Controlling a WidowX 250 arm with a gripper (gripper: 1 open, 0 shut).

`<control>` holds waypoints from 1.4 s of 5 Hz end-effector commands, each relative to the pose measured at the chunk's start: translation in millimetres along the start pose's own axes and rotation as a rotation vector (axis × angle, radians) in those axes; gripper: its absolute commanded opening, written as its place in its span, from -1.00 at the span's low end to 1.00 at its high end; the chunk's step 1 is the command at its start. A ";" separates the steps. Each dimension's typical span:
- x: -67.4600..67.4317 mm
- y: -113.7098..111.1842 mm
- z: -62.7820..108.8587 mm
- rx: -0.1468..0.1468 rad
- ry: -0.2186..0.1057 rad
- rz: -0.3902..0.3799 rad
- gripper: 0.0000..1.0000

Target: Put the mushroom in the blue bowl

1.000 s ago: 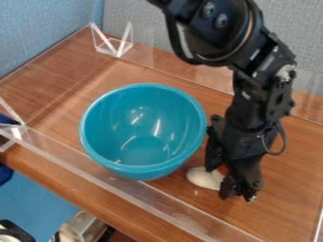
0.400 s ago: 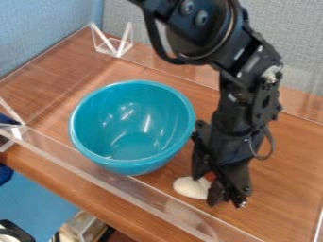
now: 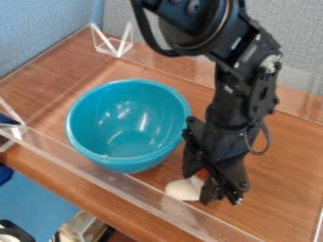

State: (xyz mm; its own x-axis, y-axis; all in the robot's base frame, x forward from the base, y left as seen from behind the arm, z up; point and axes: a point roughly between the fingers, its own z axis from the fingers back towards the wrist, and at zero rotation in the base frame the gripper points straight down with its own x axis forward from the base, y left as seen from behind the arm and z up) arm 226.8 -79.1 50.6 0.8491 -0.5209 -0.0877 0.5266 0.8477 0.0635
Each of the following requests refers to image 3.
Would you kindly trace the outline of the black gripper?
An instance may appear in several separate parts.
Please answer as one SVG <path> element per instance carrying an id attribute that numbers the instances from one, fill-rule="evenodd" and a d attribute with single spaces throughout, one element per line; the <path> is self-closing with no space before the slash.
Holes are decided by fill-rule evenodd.
<path id="1" fill-rule="evenodd" d="M 232 205 L 242 201 L 249 190 L 249 181 L 242 165 L 248 152 L 244 130 L 226 130 L 200 121 L 185 119 L 186 128 L 181 135 L 185 141 L 181 172 L 185 179 L 208 178 L 201 186 L 198 201 L 208 205 L 214 200 L 228 199 Z"/>

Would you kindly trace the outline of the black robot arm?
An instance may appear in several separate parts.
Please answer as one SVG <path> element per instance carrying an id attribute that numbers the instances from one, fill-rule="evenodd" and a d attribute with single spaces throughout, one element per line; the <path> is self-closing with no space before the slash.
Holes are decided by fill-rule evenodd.
<path id="1" fill-rule="evenodd" d="M 246 14 L 244 0 L 129 0 L 137 26 L 150 49 L 165 57 L 204 56 L 216 63 L 216 93 L 205 119 L 189 116 L 182 177 L 206 176 L 197 199 L 206 205 L 242 201 L 249 182 L 242 158 L 258 134 L 268 134 L 264 117 L 280 103 L 276 78 L 280 45 Z"/>

